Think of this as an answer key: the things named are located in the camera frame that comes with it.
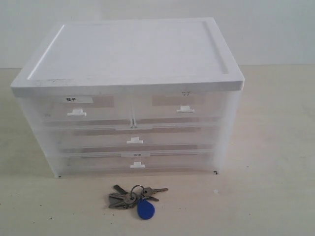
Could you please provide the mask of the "keys with blue fob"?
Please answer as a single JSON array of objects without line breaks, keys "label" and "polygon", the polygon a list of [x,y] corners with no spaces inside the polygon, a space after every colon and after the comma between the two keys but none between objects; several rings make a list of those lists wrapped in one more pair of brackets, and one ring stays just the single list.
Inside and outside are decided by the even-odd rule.
[{"label": "keys with blue fob", "polygon": [[137,208],[137,214],[142,220],[149,220],[155,214],[155,207],[150,201],[158,202],[154,194],[166,192],[168,188],[151,188],[142,185],[135,185],[130,191],[124,190],[119,185],[113,186],[116,192],[108,195],[109,208],[132,209]]}]

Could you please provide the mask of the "clear bottom drawer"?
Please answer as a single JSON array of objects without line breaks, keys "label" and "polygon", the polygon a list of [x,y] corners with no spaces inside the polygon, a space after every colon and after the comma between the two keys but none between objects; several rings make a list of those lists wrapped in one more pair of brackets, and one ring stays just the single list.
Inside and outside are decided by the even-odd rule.
[{"label": "clear bottom drawer", "polygon": [[219,172],[220,161],[210,151],[169,153],[131,153],[97,156],[63,157],[56,165],[56,175],[154,172]]}]

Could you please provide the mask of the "white plastic drawer cabinet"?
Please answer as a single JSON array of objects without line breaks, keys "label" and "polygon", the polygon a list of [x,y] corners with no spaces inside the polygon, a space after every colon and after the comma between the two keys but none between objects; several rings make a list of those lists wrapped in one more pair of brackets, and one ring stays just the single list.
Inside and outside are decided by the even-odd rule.
[{"label": "white plastic drawer cabinet", "polygon": [[[11,83],[11,89],[56,177],[63,157],[210,151],[226,154],[244,76],[213,18],[109,20],[55,26]],[[225,94],[221,116],[137,120],[133,98],[143,94]],[[49,121],[38,105],[49,97],[118,95],[128,99],[130,121]],[[136,129],[216,125],[212,149],[116,153],[62,153],[51,129]]]}]

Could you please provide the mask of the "clear drawer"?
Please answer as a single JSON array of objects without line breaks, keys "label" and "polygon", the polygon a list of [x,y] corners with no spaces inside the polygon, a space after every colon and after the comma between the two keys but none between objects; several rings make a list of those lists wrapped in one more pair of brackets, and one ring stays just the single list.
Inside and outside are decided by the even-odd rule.
[{"label": "clear drawer", "polygon": [[56,175],[154,172],[219,172],[220,161],[210,151],[169,153],[131,153],[97,156],[63,157],[56,165]]},{"label": "clear drawer", "polygon": [[128,99],[118,95],[63,96],[41,100],[39,113],[49,121],[123,120],[130,121]]},{"label": "clear drawer", "polygon": [[221,116],[226,98],[221,92],[143,94],[133,98],[137,120]]},{"label": "clear drawer", "polygon": [[136,129],[51,129],[62,153],[116,153],[212,149],[220,134],[216,125]]}]

